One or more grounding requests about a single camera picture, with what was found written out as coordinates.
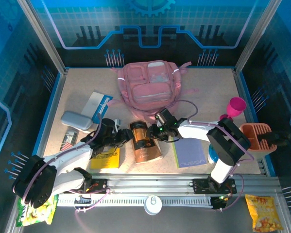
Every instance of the yellow book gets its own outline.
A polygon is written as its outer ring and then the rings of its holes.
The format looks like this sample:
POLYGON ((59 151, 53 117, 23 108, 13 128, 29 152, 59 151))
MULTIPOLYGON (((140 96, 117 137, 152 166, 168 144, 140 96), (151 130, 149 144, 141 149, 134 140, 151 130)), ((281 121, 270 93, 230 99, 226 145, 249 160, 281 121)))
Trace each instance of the yellow book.
POLYGON ((98 154, 96 158, 91 159, 90 169, 119 168, 120 167, 120 149, 111 148, 109 151, 98 154))

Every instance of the green snack bag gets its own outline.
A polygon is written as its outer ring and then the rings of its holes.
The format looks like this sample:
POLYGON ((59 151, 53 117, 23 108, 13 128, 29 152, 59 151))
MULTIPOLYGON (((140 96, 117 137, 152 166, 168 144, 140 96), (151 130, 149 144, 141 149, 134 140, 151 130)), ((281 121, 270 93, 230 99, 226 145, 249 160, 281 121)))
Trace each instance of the green snack bag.
POLYGON ((17 227, 24 227, 38 222, 45 221, 48 225, 52 223, 54 212, 57 207, 58 195, 51 196, 42 206, 34 209, 29 205, 23 205, 18 200, 17 227))

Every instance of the pink wine glass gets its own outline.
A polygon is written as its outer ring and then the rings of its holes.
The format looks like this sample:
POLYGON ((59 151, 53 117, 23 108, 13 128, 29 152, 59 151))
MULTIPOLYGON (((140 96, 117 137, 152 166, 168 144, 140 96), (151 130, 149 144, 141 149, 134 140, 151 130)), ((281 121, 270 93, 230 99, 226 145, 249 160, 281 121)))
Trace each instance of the pink wine glass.
POLYGON ((220 116, 220 120, 223 118, 232 119, 233 117, 239 116, 247 107, 246 101, 240 97, 233 97, 229 101, 226 112, 227 114, 223 114, 220 116))

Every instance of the orange container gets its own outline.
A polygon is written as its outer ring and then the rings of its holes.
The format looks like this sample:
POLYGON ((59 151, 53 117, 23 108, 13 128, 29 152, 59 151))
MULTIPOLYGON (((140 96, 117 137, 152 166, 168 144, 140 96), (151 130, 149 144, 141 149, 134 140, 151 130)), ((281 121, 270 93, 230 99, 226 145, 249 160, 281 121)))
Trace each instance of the orange container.
POLYGON ((240 126, 240 130, 246 135, 250 142, 251 147, 248 149, 250 152, 253 152, 255 157, 260 157, 272 153, 277 149, 276 145, 271 145, 270 147, 267 144, 265 139, 262 139, 258 142, 257 136, 260 134, 271 132, 271 128, 264 123, 245 123, 240 126))

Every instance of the pink backpack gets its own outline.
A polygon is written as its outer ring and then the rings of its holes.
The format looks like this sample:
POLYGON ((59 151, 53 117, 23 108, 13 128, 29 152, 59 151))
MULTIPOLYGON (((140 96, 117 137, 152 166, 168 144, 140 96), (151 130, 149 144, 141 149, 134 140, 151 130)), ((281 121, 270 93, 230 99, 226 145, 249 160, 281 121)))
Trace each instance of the pink backpack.
POLYGON ((151 61, 129 63, 121 69, 113 69, 118 75, 122 100, 132 114, 153 123, 154 115, 167 107, 173 113, 181 93, 181 74, 187 72, 187 62, 179 68, 173 62, 151 61))

